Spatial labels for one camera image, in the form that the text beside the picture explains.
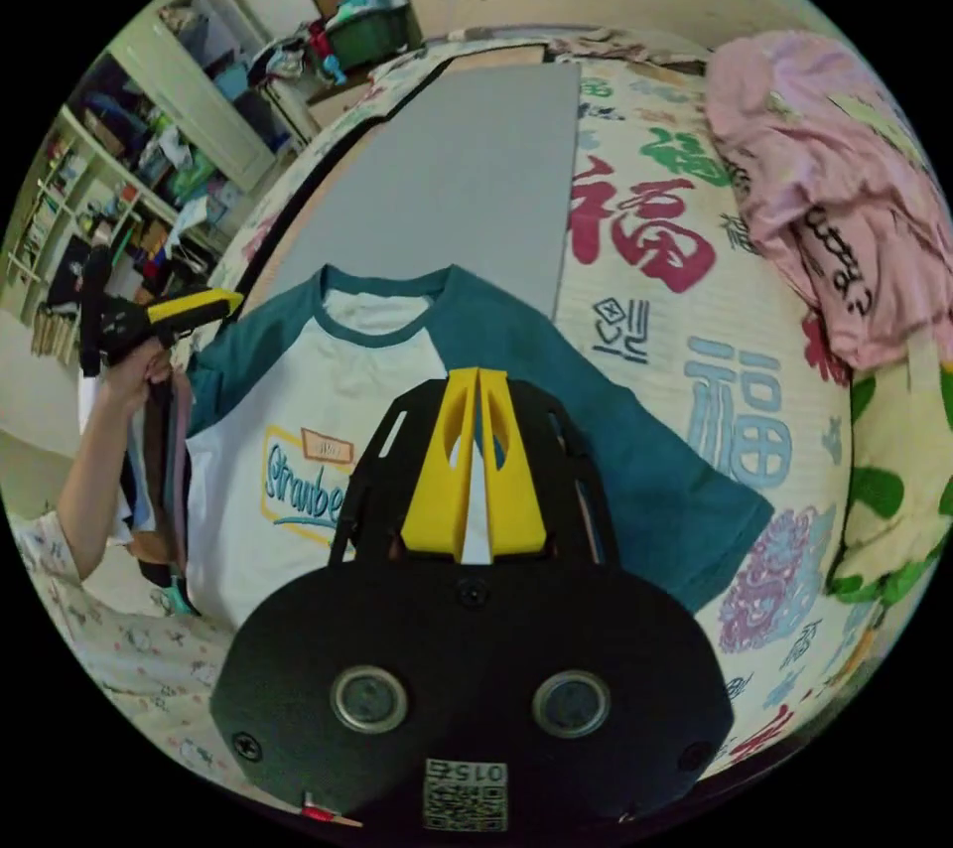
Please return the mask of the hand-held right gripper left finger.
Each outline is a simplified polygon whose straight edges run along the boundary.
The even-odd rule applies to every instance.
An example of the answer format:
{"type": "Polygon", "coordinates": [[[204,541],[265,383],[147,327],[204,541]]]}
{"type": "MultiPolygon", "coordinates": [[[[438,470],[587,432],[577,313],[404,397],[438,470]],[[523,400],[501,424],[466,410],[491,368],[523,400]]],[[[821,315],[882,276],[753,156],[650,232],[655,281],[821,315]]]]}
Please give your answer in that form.
{"type": "Polygon", "coordinates": [[[463,558],[473,467],[477,370],[455,369],[440,404],[401,530],[415,555],[463,558]]]}

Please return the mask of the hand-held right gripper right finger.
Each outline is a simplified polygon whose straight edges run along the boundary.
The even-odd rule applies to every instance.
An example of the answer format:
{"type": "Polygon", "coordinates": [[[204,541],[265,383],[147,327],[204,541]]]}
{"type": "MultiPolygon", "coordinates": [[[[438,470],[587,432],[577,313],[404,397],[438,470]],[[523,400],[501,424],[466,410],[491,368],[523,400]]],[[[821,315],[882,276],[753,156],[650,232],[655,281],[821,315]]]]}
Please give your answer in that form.
{"type": "Polygon", "coordinates": [[[492,558],[541,554],[547,532],[505,372],[480,368],[485,515],[492,558]]]}

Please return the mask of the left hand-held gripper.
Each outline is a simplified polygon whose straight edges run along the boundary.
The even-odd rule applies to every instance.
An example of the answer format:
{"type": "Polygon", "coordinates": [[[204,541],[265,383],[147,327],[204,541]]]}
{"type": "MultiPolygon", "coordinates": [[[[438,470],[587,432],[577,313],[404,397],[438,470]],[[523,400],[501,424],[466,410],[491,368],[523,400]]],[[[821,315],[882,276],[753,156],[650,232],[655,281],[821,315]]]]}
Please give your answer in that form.
{"type": "Polygon", "coordinates": [[[105,364],[114,366],[153,339],[169,349],[197,329],[230,317],[242,303],[242,295],[223,289],[203,289],[148,306],[106,295],[97,347],[105,364]]]}

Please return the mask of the person's left hand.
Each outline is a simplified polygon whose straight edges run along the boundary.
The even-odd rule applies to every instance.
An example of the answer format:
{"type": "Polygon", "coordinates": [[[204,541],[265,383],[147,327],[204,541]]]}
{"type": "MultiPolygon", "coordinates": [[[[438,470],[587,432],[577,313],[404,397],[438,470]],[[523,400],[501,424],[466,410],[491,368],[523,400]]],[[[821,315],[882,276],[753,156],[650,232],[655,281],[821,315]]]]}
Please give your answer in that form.
{"type": "Polygon", "coordinates": [[[152,337],[106,372],[98,404],[114,416],[129,418],[144,406],[151,387],[165,383],[172,371],[169,348],[152,337]]]}

